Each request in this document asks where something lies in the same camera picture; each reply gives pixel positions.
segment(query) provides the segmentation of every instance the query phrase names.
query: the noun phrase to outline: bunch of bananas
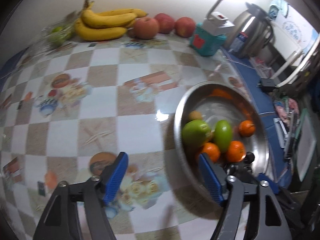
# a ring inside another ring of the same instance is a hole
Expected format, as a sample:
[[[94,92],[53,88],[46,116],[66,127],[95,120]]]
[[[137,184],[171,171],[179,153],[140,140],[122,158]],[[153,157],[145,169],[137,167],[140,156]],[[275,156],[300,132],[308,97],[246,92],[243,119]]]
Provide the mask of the bunch of bananas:
[[[136,18],[145,17],[140,9],[119,9],[94,13],[94,2],[84,1],[81,17],[75,22],[76,33],[86,41],[103,41],[120,38],[133,26]]]

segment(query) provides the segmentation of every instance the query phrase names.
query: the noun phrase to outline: apple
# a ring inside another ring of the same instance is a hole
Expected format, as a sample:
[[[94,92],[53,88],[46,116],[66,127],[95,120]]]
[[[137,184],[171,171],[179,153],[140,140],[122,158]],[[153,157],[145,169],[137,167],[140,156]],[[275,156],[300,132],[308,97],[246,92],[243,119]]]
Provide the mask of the apple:
[[[189,17],[181,17],[175,22],[174,28],[178,36],[190,38],[196,29],[196,23]]]
[[[133,29],[137,38],[149,40],[157,35],[159,31],[159,23],[156,19],[143,17],[136,20],[133,25]]]
[[[158,21],[160,26],[159,33],[169,34],[173,30],[174,19],[171,16],[165,13],[158,13],[155,16],[155,19]]]

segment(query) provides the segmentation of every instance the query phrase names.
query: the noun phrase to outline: bowl of fruit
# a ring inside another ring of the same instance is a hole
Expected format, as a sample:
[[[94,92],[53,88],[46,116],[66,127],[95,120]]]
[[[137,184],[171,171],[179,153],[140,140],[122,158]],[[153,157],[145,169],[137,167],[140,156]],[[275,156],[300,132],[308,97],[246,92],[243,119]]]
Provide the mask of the bowl of fruit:
[[[225,169],[243,162],[253,175],[267,169],[268,139],[258,113],[224,85],[203,82],[184,94],[175,113],[174,141],[183,171],[210,201],[198,167],[201,153]]]

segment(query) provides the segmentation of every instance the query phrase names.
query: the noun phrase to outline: stainless steel bowl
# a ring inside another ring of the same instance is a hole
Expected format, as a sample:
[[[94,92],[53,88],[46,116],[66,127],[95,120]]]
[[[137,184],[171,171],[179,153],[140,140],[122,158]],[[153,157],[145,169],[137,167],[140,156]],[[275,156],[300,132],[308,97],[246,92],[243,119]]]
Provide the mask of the stainless steel bowl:
[[[251,164],[253,174],[265,172],[268,165],[268,139],[259,115],[252,105],[235,90],[213,82],[203,82],[190,88],[182,97],[174,117],[174,141],[182,168],[195,189],[212,201],[209,192],[202,184],[194,150],[190,151],[182,143],[181,129],[188,122],[191,111],[200,111],[212,128],[219,120],[227,120],[234,129],[233,140],[244,143],[246,151],[253,152],[255,160]],[[237,132],[240,122],[251,119],[256,131],[249,138],[241,138]]]

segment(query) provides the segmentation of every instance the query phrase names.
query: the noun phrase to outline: teal basket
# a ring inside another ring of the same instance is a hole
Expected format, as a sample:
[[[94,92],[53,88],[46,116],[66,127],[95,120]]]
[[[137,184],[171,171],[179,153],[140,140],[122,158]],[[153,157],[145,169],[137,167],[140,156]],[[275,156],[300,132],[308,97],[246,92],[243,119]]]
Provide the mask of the teal basket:
[[[190,46],[201,56],[213,56],[222,44],[227,40],[227,36],[222,34],[213,36],[204,29],[202,23],[198,23],[196,30],[190,38]]]

